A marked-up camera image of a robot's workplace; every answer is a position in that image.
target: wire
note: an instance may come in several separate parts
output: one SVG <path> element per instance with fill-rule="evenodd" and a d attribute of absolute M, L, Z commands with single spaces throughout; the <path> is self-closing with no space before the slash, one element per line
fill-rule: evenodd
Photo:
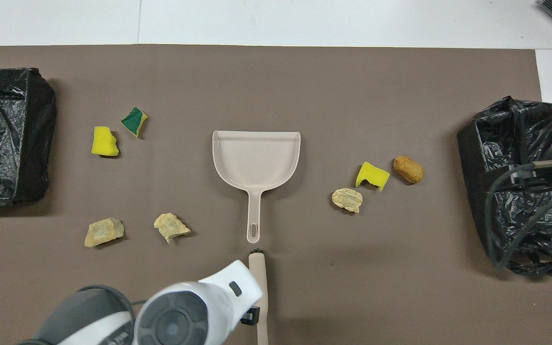
<path fill-rule="evenodd" d="M 129 314 L 131 314 L 131 332 L 130 332 L 131 334 L 130 334 L 130 336 L 131 336 L 131 339 L 133 339 L 133 336 L 134 336 L 133 331 L 134 331 L 134 327 L 135 327 L 135 324 L 136 324 L 136 313 L 133 312 L 133 306 L 129 302 L 127 297 L 125 297 L 125 295 L 123 295 L 120 291 L 116 290 L 115 288 L 105 286 L 105 285 L 89 285 L 89 286 L 85 286 L 85 287 L 79 289 L 78 291 L 91 290 L 92 288 L 98 288 L 98 289 L 105 290 L 107 292 L 110 292 L 110 293 L 114 294 L 114 296 L 118 297 L 118 299 L 125 306 L 125 308 L 127 308 L 127 311 L 129 312 Z"/>
<path fill-rule="evenodd" d="M 497 258 L 495 257 L 495 248 L 493 244 L 493 232 L 491 231 L 491 201 L 493 200 L 493 196 L 497 192 L 497 188 L 502 182 L 510 177 L 510 175 L 517 173 L 519 171 L 526 171 L 526 170 L 534 170 L 534 164 L 528 163 L 523 164 L 520 166 L 517 166 L 511 170 L 508 170 L 502 175 L 499 175 L 495 181 L 491 184 L 489 187 L 489 190 L 487 191 L 487 196 L 484 199 L 484 231 L 485 231 L 485 238 L 487 239 L 487 255 L 491 259 L 491 262 L 493 266 L 495 267 L 497 264 Z"/>
<path fill-rule="evenodd" d="M 16 345 L 52 345 L 52 344 L 40 339 L 27 339 L 27 340 L 21 341 L 20 343 L 17 343 Z"/>
<path fill-rule="evenodd" d="M 506 264 L 508 263 L 508 260 L 510 260 L 510 257 L 512 257 L 513 253 L 519 246 L 519 243 L 525 238 L 525 236 L 528 236 L 529 231 L 534 227 L 535 223 L 540 220 L 540 218 L 543 218 L 543 216 L 548 212 L 550 209 L 552 209 L 552 201 L 550 203 L 547 203 L 542 208 L 536 211 L 536 213 L 525 223 L 525 225 L 519 230 L 517 235 L 515 236 L 514 240 L 508 244 L 506 247 L 506 251 L 504 252 L 504 256 L 502 257 L 502 260 L 497 265 L 497 270 L 500 271 L 504 267 L 506 267 Z"/>

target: plastic bag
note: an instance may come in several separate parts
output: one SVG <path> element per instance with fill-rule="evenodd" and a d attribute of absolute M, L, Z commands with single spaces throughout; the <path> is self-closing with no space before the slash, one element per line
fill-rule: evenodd
<path fill-rule="evenodd" d="M 497 254 L 504 253 L 535 211 L 552 200 L 552 191 L 495 194 L 493 236 L 488 239 L 483 218 L 488 186 L 482 183 L 483 175 L 541 159 L 552 145 L 552 104 L 505 97 L 474 116 L 457 137 L 478 236 L 485 251 L 490 241 Z M 534 225 L 515 253 L 521 255 L 506 265 L 514 273 L 552 276 L 552 209 Z"/>
<path fill-rule="evenodd" d="M 44 196 L 56 117 L 55 92 L 37 68 L 0 69 L 0 205 Z"/>

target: green scouring pad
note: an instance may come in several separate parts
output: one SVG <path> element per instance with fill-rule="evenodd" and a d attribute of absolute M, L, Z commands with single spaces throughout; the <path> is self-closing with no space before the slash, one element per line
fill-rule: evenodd
<path fill-rule="evenodd" d="M 148 116 L 146 116 L 143 111 L 138 108 L 133 108 L 129 115 L 121 120 L 121 123 L 138 138 L 140 135 L 140 128 L 147 118 Z"/>

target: yellow sponge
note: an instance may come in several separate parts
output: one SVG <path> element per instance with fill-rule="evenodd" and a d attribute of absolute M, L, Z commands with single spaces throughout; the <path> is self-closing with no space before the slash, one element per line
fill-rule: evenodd
<path fill-rule="evenodd" d="M 97 126 L 92 134 L 91 153 L 102 156 L 114 157 L 118 155 L 116 138 L 110 132 L 109 127 Z"/>
<path fill-rule="evenodd" d="M 369 183 L 377 186 L 379 190 L 383 190 L 383 187 L 386 185 L 387 180 L 391 174 L 389 172 L 386 172 L 380 168 L 376 168 L 374 165 L 363 162 L 363 165 L 361 166 L 361 169 L 359 170 L 359 174 L 357 174 L 357 181 L 355 182 L 355 186 L 359 186 L 361 184 L 361 181 L 366 180 Z"/>

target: white table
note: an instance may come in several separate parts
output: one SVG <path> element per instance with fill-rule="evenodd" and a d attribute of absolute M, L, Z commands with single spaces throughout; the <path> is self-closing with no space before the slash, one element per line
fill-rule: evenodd
<path fill-rule="evenodd" d="M 552 102 L 552 18 L 535 0 L 0 1 L 0 46 L 136 43 L 535 49 Z"/>

